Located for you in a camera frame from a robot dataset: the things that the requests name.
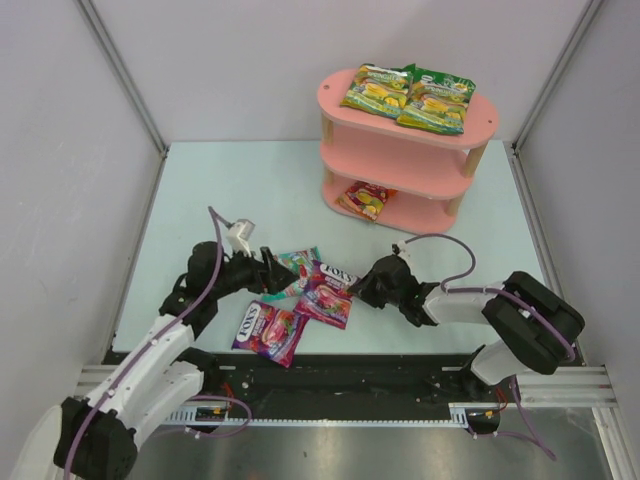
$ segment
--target candy bag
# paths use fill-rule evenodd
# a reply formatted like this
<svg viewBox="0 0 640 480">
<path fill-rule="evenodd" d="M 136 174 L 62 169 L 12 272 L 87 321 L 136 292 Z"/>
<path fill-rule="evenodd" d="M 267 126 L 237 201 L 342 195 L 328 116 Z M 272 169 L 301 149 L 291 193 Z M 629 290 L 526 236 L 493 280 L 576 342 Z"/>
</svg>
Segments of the candy bag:
<svg viewBox="0 0 640 480">
<path fill-rule="evenodd" d="M 289 368 L 309 318 L 266 303 L 249 304 L 232 348 L 253 350 Z"/>
<path fill-rule="evenodd" d="M 415 65 L 405 68 L 413 69 L 414 82 L 409 101 L 396 119 L 398 124 L 445 135 L 464 133 L 464 120 L 476 84 Z"/>
<path fill-rule="evenodd" d="M 311 276 L 313 261 L 320 260 L 318 247 L 307 248 L 306 250 L 299 250 L 297 252 L 280 253 L 274 255 L 274 257 L 278 263 L 298 274 L 300 278 L 275 295 L 263 295 L 262 301 L 272 302 L 286 297 L 299 297 L 302 295 L 304 287 L 307 285 L 307 281 Z"/>
<path fill-rule="evenodd" d="M 365 63 L 358 69 L 340 105 L 396 118 L 407 103 L 411 79 L 411 72 Z"/>
<path fill-rule="evenodd" d="M 336 203 L 350 212 L 375 222 L 387 200 L 395 193 L 397 190 L 372 183 L 356 182 L 338 197 Z"/>
<path fill-rule="evenodd" d="M 355 275 L 314 260 L 311 278 L 293 311 L 345 329 L 351 310 L 347 289 L 357 280 Z"/>
</svg>

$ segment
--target chip bag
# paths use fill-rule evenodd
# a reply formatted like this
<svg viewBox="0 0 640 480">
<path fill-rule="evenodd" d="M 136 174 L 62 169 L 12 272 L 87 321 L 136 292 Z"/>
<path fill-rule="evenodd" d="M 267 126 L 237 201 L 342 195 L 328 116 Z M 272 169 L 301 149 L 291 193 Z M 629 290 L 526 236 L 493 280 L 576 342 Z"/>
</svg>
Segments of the chip bag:
<svg viewBox="0 0 640 480">
<path fill-rule="evenodd" d="M 445 135 L 464 133 L 464 120 L 476 84 L 414 65 L 405 68 L 413 69 L 414 82 L 407 105 L 396 119 L 398 124 Z"/>
<path fill-rule="evenodd" d="M 397 190 L 372 183 L 356 182 L 338 197 L 336 203 L 356 215 L 375 222 L 387 200 L 396 192 Z"/>
<path fill-rule="evenodd" d="M 289 368 L 309 318 L 266 303 L 249 304 L 232 348 L 252 350 Z"/>
<path fill-rule="evenodd" d="M 411 79 L 409 71 L 365 63 L 358 69 L 340 105 L 396 118 L 407 103 Z"/>
<path fill-rule="evenodd" d="M 311 278 L 293 311 L 345 329 L 351 311 L 347 289 L 357 280 L 355 275 L 314 260 Z"/>
<path fill-rule="evenodd" d="M 275 295 L 263 295 L 263 302 L 272 302 L 286 297 L 299 297 L 307 285 L 307 281 L 311 276 L 313 261 L 320 260 L 320 252 L 318 247 L 307 248 L 297 252 L 280 253 L 274 255 L 278 263 L 288 268 L 292 272 L 298 274 L 300 278 L 285 288 L 283 291 Z"/>
</svg>

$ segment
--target wall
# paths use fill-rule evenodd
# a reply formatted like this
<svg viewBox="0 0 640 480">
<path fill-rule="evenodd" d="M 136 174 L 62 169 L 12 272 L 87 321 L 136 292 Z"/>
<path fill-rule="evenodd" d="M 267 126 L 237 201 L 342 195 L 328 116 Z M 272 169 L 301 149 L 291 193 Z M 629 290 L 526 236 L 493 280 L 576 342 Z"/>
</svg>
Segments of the wall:
<svg viewBox="0 0 640 480">
<path fill-rule="evenodd" d="M 368 61 L 474 79 L 512 139 L 586 0 L 96 0 L 163 135 L 315 139 L 315 92 Z"/>
<path fill-rule="evenodd" d="M 592 364 L 605 363 L 640 452 L 640 2 L 608 2 L 522 161 Z"/>
<path fill-rule="evenodd" d="M 69 0 L 0 1 L 0 478 L 105 342 L 160 160 Z"/>
</svg>

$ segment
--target pink snack bag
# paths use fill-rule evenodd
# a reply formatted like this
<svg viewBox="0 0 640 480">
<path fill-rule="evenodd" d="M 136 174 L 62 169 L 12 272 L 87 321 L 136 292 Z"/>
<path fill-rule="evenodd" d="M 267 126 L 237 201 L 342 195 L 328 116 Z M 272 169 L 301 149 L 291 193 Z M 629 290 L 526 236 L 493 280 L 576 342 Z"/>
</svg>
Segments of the pink snack bag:
<svg viewBox="0 0 640 480">
<path fill-rule="evenodd" d="M 293 311 L 344 330 L 351 311 L 347 289 L 357 280 L 355 275 L 314 260 L 311 278 Z"/>
<path fill-rule="evenodd" d="M 253 301 L 244 314 L 232 348 L 253 350 L 289 368 L 309 318 Z"/>
</svg>

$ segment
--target three-tiered shelf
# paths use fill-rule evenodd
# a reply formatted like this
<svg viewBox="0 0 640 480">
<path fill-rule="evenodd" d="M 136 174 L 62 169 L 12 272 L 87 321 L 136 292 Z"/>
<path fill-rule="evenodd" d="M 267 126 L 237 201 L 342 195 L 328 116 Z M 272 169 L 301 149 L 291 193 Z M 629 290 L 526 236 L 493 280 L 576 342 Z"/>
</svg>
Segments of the three-tiered shelf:
<svg viewBox="0 0 640 480">
<path fill-rule="evenodd" d="M 326 169 L 322 193 L 327 205 L 357 217 L 336 199 L 354 181 L 362 180 L 398 190 L 377 223 L 418 234 L 448 230 L 498 128 L 498 112 L 474 93 L 462 135 L 401 127 L 393 119 L 340 107 L 355 73 L 355 69 L 336 72 L 318 89 L 320 155 Z"/>
</svg>

